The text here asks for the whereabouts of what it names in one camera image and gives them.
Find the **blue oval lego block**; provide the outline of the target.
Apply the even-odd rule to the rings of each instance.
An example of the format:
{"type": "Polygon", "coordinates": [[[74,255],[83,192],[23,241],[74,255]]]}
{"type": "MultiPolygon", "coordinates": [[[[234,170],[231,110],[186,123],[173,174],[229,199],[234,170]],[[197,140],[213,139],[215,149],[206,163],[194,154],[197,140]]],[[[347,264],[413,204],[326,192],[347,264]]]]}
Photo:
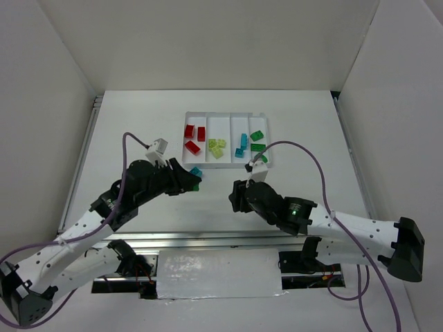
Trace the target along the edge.
{"type": "Polygon", "coordinates": [[[195,175],[195,176],[198,176],[198,177],[202,177],[202,175],[203,175],[203,172],[198,168],[198,167],[193,167],[191,170],[190,170],[190,173],[191,174],[193,174],[193,175],[195,175]]]}

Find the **red sloped lego brick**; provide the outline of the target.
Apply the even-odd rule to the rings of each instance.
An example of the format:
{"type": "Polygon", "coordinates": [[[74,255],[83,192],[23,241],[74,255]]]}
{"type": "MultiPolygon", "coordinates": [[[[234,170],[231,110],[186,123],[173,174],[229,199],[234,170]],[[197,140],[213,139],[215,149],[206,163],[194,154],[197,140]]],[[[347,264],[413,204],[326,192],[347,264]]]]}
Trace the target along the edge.
{"type": "Polygon", "coordinates": [[[184,146],[194,156],[198,156],[201,152],[200,147],[191,140],[186,142],[184,146]]]}

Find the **lime sloped lego brick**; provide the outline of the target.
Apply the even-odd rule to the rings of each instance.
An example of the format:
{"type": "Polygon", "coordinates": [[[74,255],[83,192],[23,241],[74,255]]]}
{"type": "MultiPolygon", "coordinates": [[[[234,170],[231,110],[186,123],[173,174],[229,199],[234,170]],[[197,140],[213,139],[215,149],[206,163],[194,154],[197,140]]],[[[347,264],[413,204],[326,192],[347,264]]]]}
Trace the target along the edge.
{"type": "Polygon", "coordinates": [[[217,140],[216,139],[208,139],[208,149],[211,151],[213,148],[217,146],[217,140]]]}

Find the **small blue lego brick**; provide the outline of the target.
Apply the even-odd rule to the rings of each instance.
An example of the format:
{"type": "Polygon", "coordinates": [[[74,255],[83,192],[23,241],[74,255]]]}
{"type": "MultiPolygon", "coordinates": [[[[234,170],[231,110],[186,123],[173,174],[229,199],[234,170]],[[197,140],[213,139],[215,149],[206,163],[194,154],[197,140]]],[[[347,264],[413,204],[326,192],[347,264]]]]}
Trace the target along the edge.
{"type": "Polygon", "coordinates": [[[235,149],[235,157],[236,158],[243,158],[244,157],[244,150],[242,148],[236,148],[235,149]]]}

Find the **red flower cylinder lego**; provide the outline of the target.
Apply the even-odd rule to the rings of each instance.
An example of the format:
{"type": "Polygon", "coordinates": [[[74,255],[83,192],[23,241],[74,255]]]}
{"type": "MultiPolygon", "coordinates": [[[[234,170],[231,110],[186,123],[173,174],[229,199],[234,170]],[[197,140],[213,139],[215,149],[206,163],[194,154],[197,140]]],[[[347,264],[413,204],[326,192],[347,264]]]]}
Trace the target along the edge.
{"type": "Polygon", "coordinates": [[[187,124],[184,131],[184,138],[193,139],[195,135],[195,126],[187,124]]]}

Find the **green long lego plate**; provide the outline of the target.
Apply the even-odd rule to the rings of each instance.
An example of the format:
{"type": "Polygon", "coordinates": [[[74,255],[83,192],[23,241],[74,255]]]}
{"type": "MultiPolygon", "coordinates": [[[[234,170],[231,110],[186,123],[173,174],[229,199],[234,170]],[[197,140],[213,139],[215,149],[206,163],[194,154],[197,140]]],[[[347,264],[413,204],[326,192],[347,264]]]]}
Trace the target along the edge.
{"type": "Polygon", "coordinates": [[[266,145],[265,144],[258,144],[258,143],[251,143],[250,149],[251,149],[251,151],[254,151],[254,152],[262,152],[266,149],[266,145]]]}

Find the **red studded lego brick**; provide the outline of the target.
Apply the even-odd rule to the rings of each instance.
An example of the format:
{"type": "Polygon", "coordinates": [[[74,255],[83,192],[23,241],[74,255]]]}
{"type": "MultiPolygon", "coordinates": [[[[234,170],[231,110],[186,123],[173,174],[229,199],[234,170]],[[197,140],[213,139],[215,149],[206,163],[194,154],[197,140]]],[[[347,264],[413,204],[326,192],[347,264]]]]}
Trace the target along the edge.
{"type": "Polygon", "coordinates": [[[205,127],[197,127],[197,141],[205,142],[206,141],[206,128],[205,127]]]}

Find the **blue long lego brick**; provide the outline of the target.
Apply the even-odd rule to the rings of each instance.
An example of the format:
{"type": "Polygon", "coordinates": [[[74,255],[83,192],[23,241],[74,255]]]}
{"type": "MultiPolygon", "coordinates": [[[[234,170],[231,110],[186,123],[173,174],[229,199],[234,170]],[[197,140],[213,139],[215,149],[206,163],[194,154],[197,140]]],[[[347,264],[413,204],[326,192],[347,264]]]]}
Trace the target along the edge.
{"type": "Polygon", "coordinates": [[[246,150],[247,147],[248,147],[248,135],[246,133],[242,133],[240,138],[240,149],[246,150]]]}

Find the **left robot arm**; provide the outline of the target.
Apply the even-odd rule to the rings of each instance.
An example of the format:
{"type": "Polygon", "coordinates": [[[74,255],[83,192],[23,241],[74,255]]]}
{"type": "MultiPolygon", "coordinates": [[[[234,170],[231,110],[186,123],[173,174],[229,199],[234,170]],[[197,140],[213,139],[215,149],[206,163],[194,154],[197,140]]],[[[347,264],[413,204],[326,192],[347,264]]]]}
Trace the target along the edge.
{"type": "Polygon", "coordinates": [[[94,246],[134,219],[143,204],[162,194],[192,192],[200,182],[175,158],[164,163],[136,160],[55,240],[37,244],[34,255],[16,264],[1,260],[1,298],[17,321],[15,326],[42,325],[42,318],[59,298],[96,277],[127,275],[137,265],[148,270],[146,261],[122,239],[101,249],[94,246]]]}

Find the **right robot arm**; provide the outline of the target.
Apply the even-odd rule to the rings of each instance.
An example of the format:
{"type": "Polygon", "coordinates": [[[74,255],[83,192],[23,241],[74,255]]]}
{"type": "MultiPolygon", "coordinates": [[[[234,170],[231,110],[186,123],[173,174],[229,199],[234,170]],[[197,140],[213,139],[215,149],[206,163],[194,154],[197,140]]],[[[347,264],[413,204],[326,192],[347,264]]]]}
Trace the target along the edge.
{"type": "Polygon", "coordinates": [[[378,221],[328,212],[320,203],[283,197],[265,182],[235,181],[228,199],[234,212],[254,212],[287,234],[305,236],[306,264],[375,264],[403,281],[423,278],[425,240],[412,219],[378,221]]]}

